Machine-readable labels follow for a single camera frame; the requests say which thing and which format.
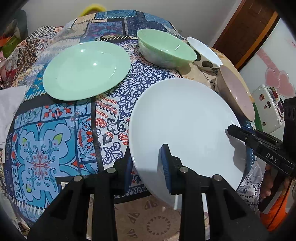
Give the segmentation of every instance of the white wall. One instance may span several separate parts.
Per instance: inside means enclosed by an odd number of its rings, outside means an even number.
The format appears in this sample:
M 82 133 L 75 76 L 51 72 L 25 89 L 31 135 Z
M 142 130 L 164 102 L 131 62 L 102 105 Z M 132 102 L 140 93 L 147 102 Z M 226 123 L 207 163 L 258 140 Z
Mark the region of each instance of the white wall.
M 215 44 L 215 42 L 218 40 L 218 38 L 222 34 L 223 30 L 227 26 L 228 22 L 230 21 L 230 19 L 234 15 L 235 11 L 237 10 L 237 8 L 238 8 L 238 6 L 240 5 L 241 2 L 242 2 L 242 0 L 236 0 L 236 2 L 234 3 L 232 9 L 229 11 L 228 15 L 226 16 L 224 22 L 221 24 L 221 26 L 218 29 L 218 31 L 216 32 L 215 36 L 212 38 L 211 42 L 209 43 L 209 46 L 212 47 Z
M 226 21 L 225 24 L 225 20 L 229 18 L 230 11 L 233 11 L 238 1 L 240 2 L 240 0 L 29 0 L 23 9 L 27 13 L 29 34 L 42 25 L 65 25 L 76 18 L 86 6 L 98 3 L 107 10 L 135 9 L 157 15 L 170 21 L 178 30 L 182 30 L 181 34 L 184 37 L 191 35 L 209 45 L 221 27 L 224 29 L 223 25 L 226 26 L 228 23 Z

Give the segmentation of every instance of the screw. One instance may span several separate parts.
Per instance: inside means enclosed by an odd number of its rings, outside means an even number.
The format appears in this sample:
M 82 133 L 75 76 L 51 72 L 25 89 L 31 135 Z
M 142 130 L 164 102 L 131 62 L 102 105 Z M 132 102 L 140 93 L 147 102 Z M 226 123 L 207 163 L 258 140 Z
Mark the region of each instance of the screw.
M 114 167 L 109 167 L 109 168 L 107 169 L 107 172 L 108 172 L 108 173 L 114 173 L 114 172 L 116 172 L 116 169 L 115 169 Z
M 80 176 L 80 175 L 77 175 L 74 177 L 74 181 L 76 181 L 76 182 L 80 182 L 81 180 L 82 180 L 82 176 Z
M 180 172 L 186 173 L 188 172 L 188 168 L 187 167 L 180 167 Z
M 214 179 L 219 182 L 223 179 L 223 177 L 219 174 L 216 174 L 216 175 L 214 175 Z

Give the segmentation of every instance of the tablecloth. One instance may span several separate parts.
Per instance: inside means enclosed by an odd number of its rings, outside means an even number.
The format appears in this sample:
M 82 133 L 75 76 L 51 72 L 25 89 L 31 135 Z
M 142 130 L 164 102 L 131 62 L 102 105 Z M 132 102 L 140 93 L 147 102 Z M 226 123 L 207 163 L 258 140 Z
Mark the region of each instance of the tablecloth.
M 132 109 L 149 86 L 163 79 L 185 77 L 213 88 L 215 75 L 193 63 L 177 71 L 146 61 L 136 37 L 142 28 L 165 31 L 185 41 L 164 19 L 135 10 L 116 10 L 83 16 L 64 27 L 40 27 L 8 58 L 4 86 L 27 85 L 28 91 L 7 136 L 2 175 L 15 212 L 29 226 L 61 191 L 63 183 L 78 174 L 98 173 L 123 157 Z M 108 41 L 125 49 L 131 59 L 126 78 L 107 92 L 81 101 L 62 102 L 48 96 L 42 85 L 47 64 L 64 49 L 87 41 Z M 222 53 L 217 54 L 225 58 L 225 65 L 233 66 Z M 144 210 L 148 205 L 153 207 L 135 168 L 132 176 L 128 192 L 116 196 L 115 203 L 142 198 L 137 202 L 145 203 Z M 177 211 L 170 212 L 179 220 L 174 213 Z M 126 219 L 134 224 L 140 213 L 127 212 Z M 122 232 L 122 240 L 141 237 L 133 228 Z M 152 232 L 145 237 L 138 240 L 168 238 L 165 233 L 156 237 Z

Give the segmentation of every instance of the wooden door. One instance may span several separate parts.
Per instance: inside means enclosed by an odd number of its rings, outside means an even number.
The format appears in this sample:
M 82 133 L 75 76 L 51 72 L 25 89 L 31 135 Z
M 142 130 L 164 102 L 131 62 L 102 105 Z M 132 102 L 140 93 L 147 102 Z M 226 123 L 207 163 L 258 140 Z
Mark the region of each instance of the wooden door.
M 213 48 L 241 69 L 261 47 L 278 19 L 277 13 L 260 0 L 242 0 Z

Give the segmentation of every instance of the plate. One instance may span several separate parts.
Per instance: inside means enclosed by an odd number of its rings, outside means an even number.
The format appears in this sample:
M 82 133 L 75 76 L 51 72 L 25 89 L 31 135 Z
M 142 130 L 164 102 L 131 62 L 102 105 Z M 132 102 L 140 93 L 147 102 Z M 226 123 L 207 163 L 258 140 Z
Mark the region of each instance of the plate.
M 158 161 L 162 144 L 168 144 L 171 154 L 197 174 L 220 174 L 237 189 L 246 148 L 243 142 L 228 136 L 231 124 L 240 126 L 228 104 L 199 82 L 175 78 L 150 86 L 133 108 L 128 135 L 132 160 L 148 190 L 181 209 L 181 198 L 169 194 Z
M 93 41 L 60 52 L 48 64 L 43 87 L 60 100 L 80 100 L 101 94 L 122 81 L 131 66 L 128 53 L 116 44 Z

